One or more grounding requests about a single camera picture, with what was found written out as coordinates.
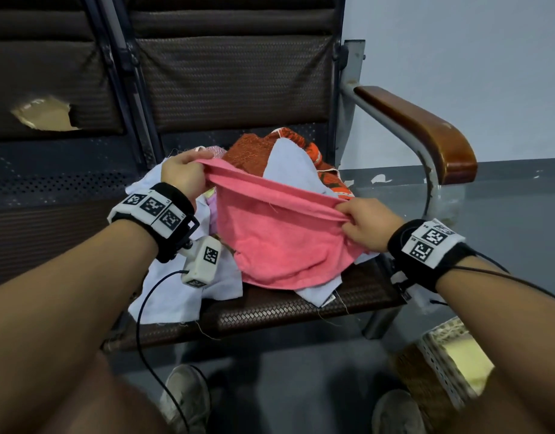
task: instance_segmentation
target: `hand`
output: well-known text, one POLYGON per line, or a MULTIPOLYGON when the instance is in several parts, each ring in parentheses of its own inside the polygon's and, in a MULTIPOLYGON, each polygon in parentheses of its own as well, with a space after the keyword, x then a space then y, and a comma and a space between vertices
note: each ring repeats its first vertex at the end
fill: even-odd
POLYGON ((161 167, 161 181, 180 189, 195 206, 195 198, 207 190, 203 165, 192 161, 213 158, 208 150, 188 150, 169 158, 161 167))
POLYGON ((336 210, 354 218, 354 224, 342 226, 346 236, 378 253, 388 251, 388 241, 404 225, 404 219, 375 198, 354 198, 339 204, 336 210))

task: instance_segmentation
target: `wall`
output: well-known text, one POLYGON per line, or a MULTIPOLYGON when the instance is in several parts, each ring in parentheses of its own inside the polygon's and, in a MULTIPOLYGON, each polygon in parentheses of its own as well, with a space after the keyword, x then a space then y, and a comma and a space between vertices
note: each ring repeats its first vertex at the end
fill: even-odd
MULTIPOLYGON (((453 123, 478 161, 555 158, 555 0, 347 0, 361 82, 453 123)), ((357 109, 342 169, 418 164, 357 109)))

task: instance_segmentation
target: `shoe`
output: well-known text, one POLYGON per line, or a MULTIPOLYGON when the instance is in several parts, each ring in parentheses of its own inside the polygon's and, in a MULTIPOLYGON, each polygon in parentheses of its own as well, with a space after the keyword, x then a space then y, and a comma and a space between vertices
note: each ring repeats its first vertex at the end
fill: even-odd
POLYGON ((163 391, 159 401, 159 410, 176 434, 205 434, 211 398, 205 376, 196 367, 180 365, 173 369, 165 384, 175 400, 179 403, 189 425, 189 432, 179 410, 169 395, 163 391))
POLYGON ((426 434, 422 414, 410 393, 392 390, 376 403, 373 434, 426 434))

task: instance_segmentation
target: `chair leg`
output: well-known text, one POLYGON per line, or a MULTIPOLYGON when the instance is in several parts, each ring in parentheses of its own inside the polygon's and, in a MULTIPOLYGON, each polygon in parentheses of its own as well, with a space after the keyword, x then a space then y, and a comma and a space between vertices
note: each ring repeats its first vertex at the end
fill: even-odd
POLYGON ((400 312, 400 309, 402 309, 402 306, 383 309, 372 313, 368 323, 362 329, 362 335, 364 335, 367 340, 381 339, 392 324, 392 321, 394 321, 400 312))

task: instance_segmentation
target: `armrest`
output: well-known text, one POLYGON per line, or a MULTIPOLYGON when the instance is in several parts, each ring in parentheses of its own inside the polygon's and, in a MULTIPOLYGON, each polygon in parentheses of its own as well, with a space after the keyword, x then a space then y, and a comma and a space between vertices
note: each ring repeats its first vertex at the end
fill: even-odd
MULTIPOLYGON (((355 86, 353 92, 397 126, 411 133, 426 148, 434 163, 438 184, 474 181, 478 167, 476 157, 467 139, 453 125, 379 86, 355 86)), ((356 104, 364 108, 360 101, 356 104)), ((402 137, 399 138, 425 162, 426 156, 422 152, 414 149, 402 137)))

